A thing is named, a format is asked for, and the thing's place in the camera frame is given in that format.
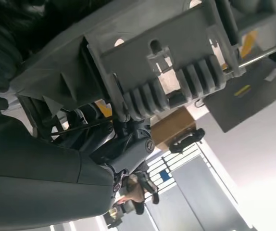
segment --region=bolt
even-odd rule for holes
[[[153,140],[149,139],[146,142],[146,149],[148,153],[152,153],[155,148]]]

